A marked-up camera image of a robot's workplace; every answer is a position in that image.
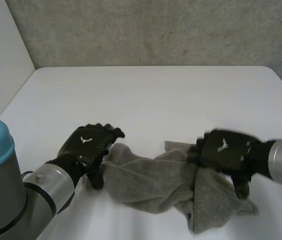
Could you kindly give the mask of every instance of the cable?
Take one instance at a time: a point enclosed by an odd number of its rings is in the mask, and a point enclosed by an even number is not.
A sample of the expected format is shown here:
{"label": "cable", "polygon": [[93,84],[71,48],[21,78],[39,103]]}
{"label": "cable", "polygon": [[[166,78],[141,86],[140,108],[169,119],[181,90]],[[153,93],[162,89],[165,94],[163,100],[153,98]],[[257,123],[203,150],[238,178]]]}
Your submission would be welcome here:
{"label": "cable", "polygon": [[25,171],[21,174],[21,178],[24,179],[26,175],[33,173],[33,171]]}

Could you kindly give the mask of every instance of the white table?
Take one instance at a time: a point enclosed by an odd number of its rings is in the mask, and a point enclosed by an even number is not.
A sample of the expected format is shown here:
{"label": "white table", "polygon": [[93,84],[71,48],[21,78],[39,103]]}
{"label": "white table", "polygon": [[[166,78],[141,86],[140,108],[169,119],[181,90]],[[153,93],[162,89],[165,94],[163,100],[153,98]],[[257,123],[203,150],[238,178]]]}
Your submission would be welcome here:
{"label": "white table", "polygon": [[[87,123],[120,127],[126,138],[119,142],[155,157],[164,140],[194,143],[215,127],[282,138],[282,81],[259,66],[48,67],[30,77],[0,119],[14,137],[22,172],[53,159]],[[234,216],[193,236],[175,209],[151,215],[79,185],[40,239],[282,240],[282,186],[254,176],[250,191],[259,216]]]}

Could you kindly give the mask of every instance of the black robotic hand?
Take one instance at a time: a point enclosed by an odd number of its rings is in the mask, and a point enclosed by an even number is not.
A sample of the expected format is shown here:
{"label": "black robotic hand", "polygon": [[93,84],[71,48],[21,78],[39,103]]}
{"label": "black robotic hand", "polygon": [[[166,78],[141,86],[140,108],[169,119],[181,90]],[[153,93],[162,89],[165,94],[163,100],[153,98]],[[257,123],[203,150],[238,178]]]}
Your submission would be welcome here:
{"label": "black robotic hand", "polygon": [[110,124],[80,126],[63,144],[57,156],[74,157],[83,165],[84,173],[89,178],[91,186],[94,189],[102,189],[104,181],[100,168],[101,162],[109,153],[111,145],[118,138],[124,137],[125,134],[120,128],[114,128]]}
{"label": "black robotic hand", "polygon": [[259,143],[255,137],[242,133],[213,130],[197,139],[189,150],[188,160],[231,176],[237,198],[246,199],[250,193],[248,182],[258,167],[249,151]]}

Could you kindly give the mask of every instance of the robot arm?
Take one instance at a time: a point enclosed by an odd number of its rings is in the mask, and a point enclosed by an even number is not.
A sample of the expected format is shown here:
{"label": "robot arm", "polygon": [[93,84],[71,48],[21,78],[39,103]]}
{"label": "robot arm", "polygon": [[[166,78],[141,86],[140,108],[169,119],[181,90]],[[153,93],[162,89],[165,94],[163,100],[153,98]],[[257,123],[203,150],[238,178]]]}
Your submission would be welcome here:
{"label": "robot arm", "polygon": [[189,161],[231,176],[236,196],[249,195],[248,182],[259,173],[282,183],[282,140],[261,142],[246,134],[216,129],[198,138]]}
{"label": "robot arm", "polygon": [[123,132],[111,125],[79,127],[57,158],[46,162],[24,182],[8,127],[0,121],[0,240],[35,240],[53,217],[71,203],[79,179],[87,174],[92,187],[103,187],[99,168]]}

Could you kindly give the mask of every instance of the gray towel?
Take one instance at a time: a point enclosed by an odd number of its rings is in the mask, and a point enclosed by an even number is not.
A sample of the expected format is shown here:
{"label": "gray towel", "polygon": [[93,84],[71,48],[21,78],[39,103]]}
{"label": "gray towel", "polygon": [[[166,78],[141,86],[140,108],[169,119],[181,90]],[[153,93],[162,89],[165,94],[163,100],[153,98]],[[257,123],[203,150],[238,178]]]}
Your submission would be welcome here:
{"label": "gray towel", "polygon": [[223,226],[234,214],[258,213],[251,201],[237,199],[223,175],[187,163],[189,147],[167,141],[166,152],[150,159],[117,143],[103,162],[104,186],[115,201],[137,210],[158,214],[176,207],[195,234]]}

